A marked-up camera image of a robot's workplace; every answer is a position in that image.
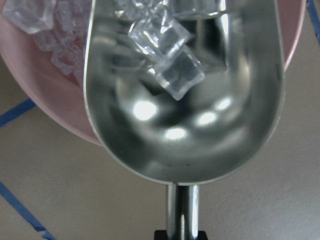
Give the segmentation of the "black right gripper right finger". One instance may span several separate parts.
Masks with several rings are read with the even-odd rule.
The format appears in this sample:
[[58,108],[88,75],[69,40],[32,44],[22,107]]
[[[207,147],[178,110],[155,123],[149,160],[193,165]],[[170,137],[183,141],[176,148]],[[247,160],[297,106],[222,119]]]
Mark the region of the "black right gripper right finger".
[[203,230],[198,231],[197,240],[208,240],[206,232]]

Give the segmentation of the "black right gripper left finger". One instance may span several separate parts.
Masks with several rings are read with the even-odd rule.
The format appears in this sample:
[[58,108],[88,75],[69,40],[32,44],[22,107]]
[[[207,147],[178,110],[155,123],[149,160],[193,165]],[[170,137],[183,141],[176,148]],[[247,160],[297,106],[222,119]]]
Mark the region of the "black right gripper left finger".
[[169,240],[166,230],[155,230],[154,231],[154,240]]

